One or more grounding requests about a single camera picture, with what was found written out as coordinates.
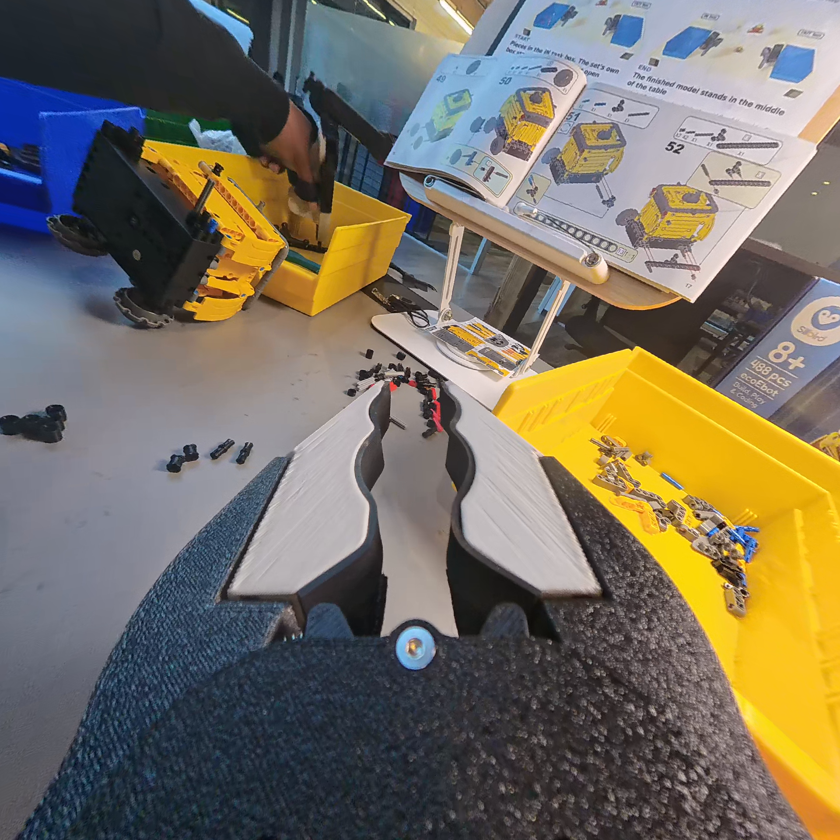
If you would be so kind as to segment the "open instruction booklet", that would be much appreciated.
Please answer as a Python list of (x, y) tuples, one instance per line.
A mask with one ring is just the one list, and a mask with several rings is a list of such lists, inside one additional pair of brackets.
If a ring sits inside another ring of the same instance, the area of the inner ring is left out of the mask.
[(590, 83), (548, 56), (448, 56), (386, 164), (416, 201), (595, 289), (696, 300), (802, 172), (800, 138)]

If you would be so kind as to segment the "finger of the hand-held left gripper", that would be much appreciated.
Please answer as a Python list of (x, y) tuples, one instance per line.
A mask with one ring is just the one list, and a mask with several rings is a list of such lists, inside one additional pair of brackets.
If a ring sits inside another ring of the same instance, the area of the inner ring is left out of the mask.
[(299, 197), (289, 197), (288, 220), (284, 234), (290, 244), (307, 250), (326, 250), (329, 246), (329, 213), (317, 203), (305, 202)]

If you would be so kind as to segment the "green plastic bin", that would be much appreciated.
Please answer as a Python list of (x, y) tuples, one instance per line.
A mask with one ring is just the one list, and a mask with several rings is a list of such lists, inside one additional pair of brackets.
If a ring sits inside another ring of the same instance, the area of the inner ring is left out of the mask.
[[(143, 113), (143, 136), (147, 140), (198, 148), (187, 127), (194, 118), (152, 109), (146, 109)], [(204, 130), (231, 130), (230, 123), (226, 120), (196, 120)]]

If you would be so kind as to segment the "yellow plastic bin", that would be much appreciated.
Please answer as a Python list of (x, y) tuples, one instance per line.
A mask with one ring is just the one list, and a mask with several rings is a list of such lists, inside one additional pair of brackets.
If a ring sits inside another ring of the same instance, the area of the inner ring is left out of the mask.
[[(196, 298), (178, 311), (186, 320), (231, 319), (260, 296), (310, 317), (382, 278), (403, 236), (408, 215), (337, 184), (333, 191), (326, 250), (290, 244), (284, 235), (290, 185), (257, 160), (241, 154), (146, 140), (142, 161), (149, 172), (191, 208), (216, 165), (222, 171), (206, 210), (218, 222), (222, 248), (217, 263), (199, 280)], [(314, 275), (283, 265), (284, 249), (321, 264)]]
[[(838, 463), (644, 350), (510, 383), (494, 413), (556, 458), (661, 564), (694, 611), (744, 722), (814, 838), (838, 838)], [(621, 438), (640, 486), (665, 502), (709, 502), (758, 529), (744, 567), (745, 617), (724, 580), (672, 528), (654, 535), (635, 507), (594, 483), (592, 440)]]

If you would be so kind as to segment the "blue plastic bin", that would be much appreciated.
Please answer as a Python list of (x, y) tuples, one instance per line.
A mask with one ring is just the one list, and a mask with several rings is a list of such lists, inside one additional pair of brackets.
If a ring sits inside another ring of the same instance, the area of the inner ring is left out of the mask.
[(144, 133), (145, 112), (120, 102), (1, 79), (1, 141), (30, 144), (40, 170), (2, 168), (1, 223), (46, 234), (46, 218), (72, 212), (72, 196), (91, 144), (106, 120)]

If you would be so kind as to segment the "black joined connector pins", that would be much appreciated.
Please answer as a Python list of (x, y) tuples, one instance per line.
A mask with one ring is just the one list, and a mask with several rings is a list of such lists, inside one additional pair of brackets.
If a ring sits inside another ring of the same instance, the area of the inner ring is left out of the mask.
[(44, 444), (55, 444), (63, 439), (66, 423), (66, 408), (61, 404), (51, 404), (38, 413), (1, 416), (1, 434), (21, 436)]

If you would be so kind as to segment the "loose metal parts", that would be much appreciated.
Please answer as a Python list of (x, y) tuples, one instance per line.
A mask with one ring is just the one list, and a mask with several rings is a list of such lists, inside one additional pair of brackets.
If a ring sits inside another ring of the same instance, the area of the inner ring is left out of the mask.
[(636, 514), (651, 535), (674, 532), (703, 556), (721, 578), (727, 612), (742, 620), (751, 598), (748, 568), (760, 549), (760, 529), (737, 524), (708, 500), (685, 493), (665, 498), (636, 478), (631, 463), (650, 467), (654, 454), (633, 451), (624, 438), (602, 434), (591, 437), (597, 449), (597, 471), (592, 482), (610, 493), (610, 503)]

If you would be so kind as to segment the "small red black parts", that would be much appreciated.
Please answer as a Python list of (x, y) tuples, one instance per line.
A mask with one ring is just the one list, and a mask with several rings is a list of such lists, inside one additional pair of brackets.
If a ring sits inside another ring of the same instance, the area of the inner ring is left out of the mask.
[(389, 362), (376, 361), (374, 355), (373, 349), (364, 353), (364, 359), (370, 364), (355, 372), (344, 394), (354, 398), (379, 382), (384, 383), (390, 393), (402, 387), (413, 389), (419, 399), (419, 413), (424, 421), (422, 437), (430, 439), (442, 434), (444, 426), (440, 398), (444, 379), (432, 371), (411, 368), (406, 364), (408, 359), (404, 351), (397, 351), (394, 361)]

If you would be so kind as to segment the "blue printed cardboard box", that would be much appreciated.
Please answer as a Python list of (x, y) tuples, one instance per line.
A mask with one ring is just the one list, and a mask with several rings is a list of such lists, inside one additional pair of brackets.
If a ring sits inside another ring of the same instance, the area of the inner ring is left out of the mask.
[(715, 390), (805, 441), (839, 428), (839, 285), (816, 278)]

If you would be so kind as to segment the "beige book stand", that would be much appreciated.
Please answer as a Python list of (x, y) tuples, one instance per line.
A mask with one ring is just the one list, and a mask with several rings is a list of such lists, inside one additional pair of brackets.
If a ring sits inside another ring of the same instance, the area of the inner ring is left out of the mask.
[(387, 164), (623, 308), (696, 301), (838, 120), (838, 2), (498, 2)]

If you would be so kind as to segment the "yellow toy block robot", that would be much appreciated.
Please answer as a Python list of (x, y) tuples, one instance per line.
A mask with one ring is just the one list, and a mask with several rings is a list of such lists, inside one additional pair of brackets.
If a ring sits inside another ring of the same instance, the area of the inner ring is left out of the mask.
[(48, 217), (52, 235), (85, 256), (110, 256), (128, 278), (114, 303), (146, 329), (186, 320), (178, 311), (196, 298), (222, 248), (219, 225), (204, 209), (170, 192), (142, 161), (145, 139), (108, 120), (96, 132), (72, 196), (72, 212)]

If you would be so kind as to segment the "grey desk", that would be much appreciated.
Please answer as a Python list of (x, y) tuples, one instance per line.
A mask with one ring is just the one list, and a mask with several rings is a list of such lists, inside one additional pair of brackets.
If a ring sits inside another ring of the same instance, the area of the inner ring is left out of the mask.
[[(119, 321), (116, 284), (106, 260), (2, 232), (2, 413), (69, 415), (57, 444), (2, 437), (2, 837), (83, 718), (129, 746), (73, 755), (27, 837), (572, 838), (560, 742), (527, 697), (557, 699), (549, 665), (579, 675), (557, 644), (445, 639), (428, 675), (393, 638), (283, 642), (281, 606), (217, 602), (266, 466), (383, 346), (368, 299), (154, 333)], [(167, 472), (187, 444), (200, 458)]]

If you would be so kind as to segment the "white plastic bag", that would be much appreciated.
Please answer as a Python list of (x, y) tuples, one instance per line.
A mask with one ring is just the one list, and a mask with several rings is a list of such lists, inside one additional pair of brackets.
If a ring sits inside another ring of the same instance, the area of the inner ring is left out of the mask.
[(198, 148), (208, 151), (224, 152), (230, 154), (247, 155), (245, 147), (239, 141), (238, 137), (230, 129), (204, 130), (200, 122), (192, 119), (188, 125), (194, 141)]

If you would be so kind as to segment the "person's left forearm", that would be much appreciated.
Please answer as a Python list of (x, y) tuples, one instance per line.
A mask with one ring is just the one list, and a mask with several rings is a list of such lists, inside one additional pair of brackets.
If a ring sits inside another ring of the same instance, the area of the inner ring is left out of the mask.
[(250, 154), (286, 127), (288, 95), (191, 2), (5, 1), (1, 17), (3, 78), (227, 120)]

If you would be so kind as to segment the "white printed paper sheet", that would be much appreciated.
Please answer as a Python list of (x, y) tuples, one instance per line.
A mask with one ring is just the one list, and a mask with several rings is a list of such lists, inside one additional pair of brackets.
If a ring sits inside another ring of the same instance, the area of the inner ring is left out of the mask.
[(814, 143), (838, 124), (839, 2), (517, 2), (488, 52)]

